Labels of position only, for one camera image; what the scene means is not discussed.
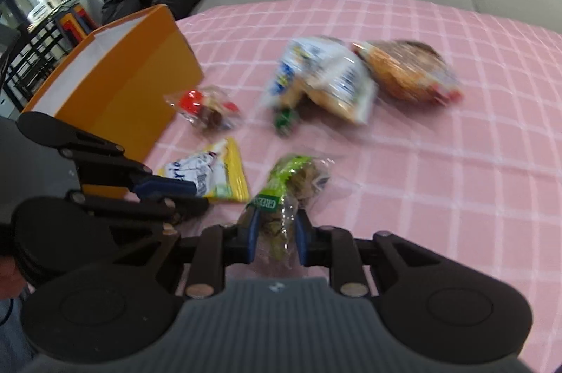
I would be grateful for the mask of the person's hand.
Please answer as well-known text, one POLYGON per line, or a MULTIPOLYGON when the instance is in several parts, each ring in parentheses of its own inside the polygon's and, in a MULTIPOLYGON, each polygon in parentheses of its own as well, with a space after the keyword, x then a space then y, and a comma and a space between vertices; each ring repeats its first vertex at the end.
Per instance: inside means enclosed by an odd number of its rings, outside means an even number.
POLYGON ((0 299, 18 297, 26 285, 26 280, 19 271, 12 257, 0 259, 0 299))

